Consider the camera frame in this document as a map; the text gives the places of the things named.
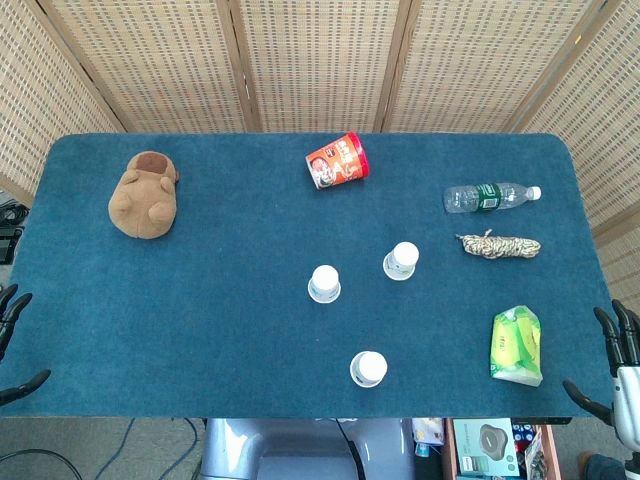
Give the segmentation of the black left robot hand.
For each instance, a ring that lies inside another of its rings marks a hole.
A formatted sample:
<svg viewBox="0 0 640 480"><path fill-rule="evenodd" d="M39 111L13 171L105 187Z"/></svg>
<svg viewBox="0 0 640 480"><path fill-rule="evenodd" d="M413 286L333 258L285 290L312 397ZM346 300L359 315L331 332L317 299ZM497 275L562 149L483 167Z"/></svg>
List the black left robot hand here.
<svg viewBox="0 0 640 480"><path fill-rule="evenodd" d="M0 362L4 360L11 342L16 323L26 306L32 300L31 293L25 293L12 300L18 290L17 284L9 285L0 292ZM20 400L38 390L50 377L51 371L44 369L21 385L0 390L0 407Z"/></svg>

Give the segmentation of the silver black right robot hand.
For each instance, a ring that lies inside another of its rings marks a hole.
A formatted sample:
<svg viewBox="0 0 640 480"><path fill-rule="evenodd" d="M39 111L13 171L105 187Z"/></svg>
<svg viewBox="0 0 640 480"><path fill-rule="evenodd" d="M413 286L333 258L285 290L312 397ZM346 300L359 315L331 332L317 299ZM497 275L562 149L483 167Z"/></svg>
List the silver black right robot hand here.
<svg viewBox="0 0 640 480"><path fill-rule="evenodd" d="M640 316L614 299L618 327L599 307L593 309L602 327L612 380L612 406L591 400L570 380L562 382L571 400L582 410L614 428L618 440L640 454Z"/></svg>

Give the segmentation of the white paper cup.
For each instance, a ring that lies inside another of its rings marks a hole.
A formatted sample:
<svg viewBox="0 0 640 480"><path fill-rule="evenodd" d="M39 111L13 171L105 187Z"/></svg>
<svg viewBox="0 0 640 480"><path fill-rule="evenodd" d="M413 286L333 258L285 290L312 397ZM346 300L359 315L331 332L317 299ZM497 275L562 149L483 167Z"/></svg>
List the white paper cup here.
<svg viewBox="0 0 640 480"><path fill-rule="evenodd" d="M338 271L331 265L319 265L312 273L307 286L313 301L329 304L337 300L341 293Z"/></svg>
<svg viewBox="0 0 640 480"><path fill-rule="evenodd" d="M374 388L386 376L388 364L385 357L376 351L362 351L351 360L349 372L352 380L361 388Z"/></svg>
<svg viewBox="0 0 640 480"><path fill-rule="evenodd" d="M383 271L394 281L405 281L414 274L418 260L418 247L412 242L403 241L385 256Z"/></svg>

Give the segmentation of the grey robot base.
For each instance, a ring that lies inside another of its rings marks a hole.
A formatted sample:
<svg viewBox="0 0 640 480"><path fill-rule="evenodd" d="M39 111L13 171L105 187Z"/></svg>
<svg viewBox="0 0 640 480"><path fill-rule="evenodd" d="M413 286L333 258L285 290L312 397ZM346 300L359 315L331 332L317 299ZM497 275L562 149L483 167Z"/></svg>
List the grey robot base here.
<svg viewBox="0 0 640 480"><path fill-rule="evenodd" d="M406 418L207 420L198 480L415 480Z"/></svg>

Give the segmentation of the black equipment on floor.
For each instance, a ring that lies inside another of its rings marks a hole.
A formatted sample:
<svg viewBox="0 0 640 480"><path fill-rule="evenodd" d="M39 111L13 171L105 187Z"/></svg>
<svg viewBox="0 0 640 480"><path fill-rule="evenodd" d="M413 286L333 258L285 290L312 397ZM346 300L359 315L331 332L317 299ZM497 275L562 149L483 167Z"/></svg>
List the black equipment on floor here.
<svg viewBox="0 0 640 480"><path fill-rule="evenodd" d="M0 190L0 265L11 265L30 209Z"/></svg>

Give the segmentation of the pink storage crate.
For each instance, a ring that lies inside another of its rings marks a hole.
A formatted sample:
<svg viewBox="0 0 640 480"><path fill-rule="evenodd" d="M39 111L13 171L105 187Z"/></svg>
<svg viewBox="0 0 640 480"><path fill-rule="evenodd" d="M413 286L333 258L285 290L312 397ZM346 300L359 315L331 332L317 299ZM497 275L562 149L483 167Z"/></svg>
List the pink storage crate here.
<svg viewBox="0 0 640 480"><path fill-rule="evenodd" d="M441 449L442 468L444 480L456 480L458 474L458 460L455 442L453 420L444 420L446 440ZM535 430L540 433L542 451L547 463L547 479L562 480L559 461L556 453L556 445L550 425L535 425Z"/></svg>

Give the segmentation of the green tissue packet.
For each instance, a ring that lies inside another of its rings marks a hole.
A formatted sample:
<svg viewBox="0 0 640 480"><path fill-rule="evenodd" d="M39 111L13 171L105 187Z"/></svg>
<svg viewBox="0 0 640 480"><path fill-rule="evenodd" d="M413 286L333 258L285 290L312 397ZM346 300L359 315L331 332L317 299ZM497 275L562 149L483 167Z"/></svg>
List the green tissue packet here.
<svg viewBox="0 0 640 480"><path fill-rule="evenodd" d="M490 376L538 387L543 380L540 339L539 319L526 305L497 314L492 328Z"/></svg>

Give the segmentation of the teal product box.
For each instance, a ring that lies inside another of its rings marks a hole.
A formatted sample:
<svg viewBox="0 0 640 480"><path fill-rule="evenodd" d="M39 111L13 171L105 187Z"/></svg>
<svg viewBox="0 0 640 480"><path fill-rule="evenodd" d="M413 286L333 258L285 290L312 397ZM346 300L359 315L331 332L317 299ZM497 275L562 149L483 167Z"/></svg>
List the teal product box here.
<svg viewBox="0 0 640 480"><path fill-rule="evenodd" d="M454 419L458 473L469 477L519 477L509 418Z"/></svg>

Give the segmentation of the brown plush capybara toy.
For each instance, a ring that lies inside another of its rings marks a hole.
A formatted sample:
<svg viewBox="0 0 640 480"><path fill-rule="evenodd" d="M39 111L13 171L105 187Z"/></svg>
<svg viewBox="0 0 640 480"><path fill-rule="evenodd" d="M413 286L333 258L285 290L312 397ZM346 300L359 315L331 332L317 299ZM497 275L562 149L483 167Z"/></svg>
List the brown plush capybara toy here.
<svg viewBox="0 0 640 480"><path fill-rule="evenodd" d="M167 155L156 151L134 155L108 203L112 224L133 238L150 240L165 235L176 217L178 179Z"/></svg>

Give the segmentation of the colourful snack packet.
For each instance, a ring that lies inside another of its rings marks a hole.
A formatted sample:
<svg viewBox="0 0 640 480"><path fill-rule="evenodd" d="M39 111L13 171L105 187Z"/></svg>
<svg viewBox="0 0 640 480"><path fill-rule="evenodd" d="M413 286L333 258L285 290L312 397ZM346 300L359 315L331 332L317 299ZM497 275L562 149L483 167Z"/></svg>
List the colourful snack packet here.
<svg viewBox="0 0 640 480"><path fill-rule="evenodd" d="M411 422L417 457L427 458L432 448L444 445L445 428L442 418L412 418Z"/></svg>

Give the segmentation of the blue felt table mat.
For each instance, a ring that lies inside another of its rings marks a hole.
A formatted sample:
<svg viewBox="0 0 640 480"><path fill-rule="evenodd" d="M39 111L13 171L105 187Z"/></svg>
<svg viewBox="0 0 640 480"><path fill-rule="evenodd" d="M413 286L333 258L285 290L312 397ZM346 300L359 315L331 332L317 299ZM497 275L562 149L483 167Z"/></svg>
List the blue felt table mat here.
<svg viewBox="0 0 640 480"><path fill-rule="evenodd" d="M317 189L331 134L78 134L51 147L11 279L33 295L0 389L42 369L0 417L563 417L571 380L612 398L595 307L609 292L570 153L550 134L365 134L367 178ZM109 200L137 153L173 162L163 236L118 230ZM455 186L539 186L521 206L448 213ZM419 249L394 281L385 256ZM319 265L341 293L316 303ZM541 326L538 387L490 376L494 317ZM381 353L386 376L349 372Z"/></svg>

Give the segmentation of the clear plastic water bottle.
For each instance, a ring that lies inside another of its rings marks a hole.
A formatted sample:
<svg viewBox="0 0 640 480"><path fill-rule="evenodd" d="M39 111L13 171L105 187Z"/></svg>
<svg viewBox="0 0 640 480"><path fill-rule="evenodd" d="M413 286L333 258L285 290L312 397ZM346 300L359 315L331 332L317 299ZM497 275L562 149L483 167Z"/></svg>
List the clear plastic water bottle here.
<svg viewBox="0 0 640 480"><path fill-rule="evenodd" d="M511 209L541 198L539 186L483 183L448 188L443 205L448 213L476 213Z"/></svg>

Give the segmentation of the red instant noodle cup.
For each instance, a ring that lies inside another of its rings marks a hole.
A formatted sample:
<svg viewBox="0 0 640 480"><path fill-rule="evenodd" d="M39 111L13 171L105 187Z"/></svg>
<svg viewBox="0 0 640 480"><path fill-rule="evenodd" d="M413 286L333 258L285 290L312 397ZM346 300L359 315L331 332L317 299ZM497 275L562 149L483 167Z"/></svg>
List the red instant noodle cup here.
<svg viewBox="0 0 640 480"><path fill-rule="evenodd" d="M353 131L308 154L305 161L317 189L364 179L370 174L363 144Z"/></svg>

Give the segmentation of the bamboo folding screen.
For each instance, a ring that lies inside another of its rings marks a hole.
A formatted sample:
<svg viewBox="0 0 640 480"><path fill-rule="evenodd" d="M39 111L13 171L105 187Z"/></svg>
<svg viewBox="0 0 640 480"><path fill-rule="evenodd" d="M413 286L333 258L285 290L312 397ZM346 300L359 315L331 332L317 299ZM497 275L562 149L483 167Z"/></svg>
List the bamboo folding screen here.
<svg viewBox="0 0 640 480"><path fill-rule="evenodd" d="M640 0L0 0L0 201L90 132L552 133L640 312Z"/></svg>

